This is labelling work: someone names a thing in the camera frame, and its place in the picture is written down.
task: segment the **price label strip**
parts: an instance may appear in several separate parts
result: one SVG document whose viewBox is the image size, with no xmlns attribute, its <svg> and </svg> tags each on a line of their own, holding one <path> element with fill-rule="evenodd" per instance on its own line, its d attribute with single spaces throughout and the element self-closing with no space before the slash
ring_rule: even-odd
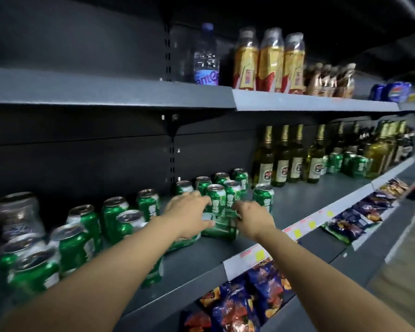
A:
<svg viewBox="0 0 415 332">
<path fill-rule="evenodd" d="M 223 262 L 227 280 L 232 281 L 266 258 L 271 258 L 271 256 L 260 244 L 253 245 L 248 250 L 228 258 Z"/>
</svg>

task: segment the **water bottle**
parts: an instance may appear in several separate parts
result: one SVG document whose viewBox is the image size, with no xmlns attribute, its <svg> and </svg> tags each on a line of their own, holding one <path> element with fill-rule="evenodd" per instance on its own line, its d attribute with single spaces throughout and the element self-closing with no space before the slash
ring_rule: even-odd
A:
<svg viewBox="0 0 415 332">
<path fill-rule="evenodd" d="M 194 80 L 199 85 L 218 85 L 220 61 L 217 58 L 217 42 L 214 25 L 203 23 L 201 35 L 194 52 Z"/>
</svg>

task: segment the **wooden floor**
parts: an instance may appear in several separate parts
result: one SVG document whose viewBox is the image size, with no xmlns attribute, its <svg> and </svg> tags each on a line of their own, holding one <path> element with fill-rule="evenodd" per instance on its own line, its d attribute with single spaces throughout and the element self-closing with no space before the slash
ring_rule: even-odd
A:
<svg viewBox="0 0 415 332">
<path fill-rule="evenodd" d="M 415 223 L 368 288 L 415 327 Z"/>
</svg>

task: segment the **yellow sticker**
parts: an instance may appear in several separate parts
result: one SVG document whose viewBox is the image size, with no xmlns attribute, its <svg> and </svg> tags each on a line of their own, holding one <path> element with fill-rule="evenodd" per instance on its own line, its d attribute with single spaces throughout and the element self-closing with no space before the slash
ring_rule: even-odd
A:
<svg viewBox="0 0 415 332">
<path fill-rule="evenodd" d="M 255 252 L 255 259 L 257 260 L 257 262 L 260 262 L 264 260 L 265 258 L 266 256 L 264 254 L 264 250 L 260 249 L 259 251 Z"/>
<path fill-rule="evenodd" d="M 293 234 L 295 234 L 295 237 L 296 237 L 297 239 L 301 238 L 301 231 L 300 231 L 299 229 L 295 229 L 295 230 L 293 231 Z"/>
</svg>

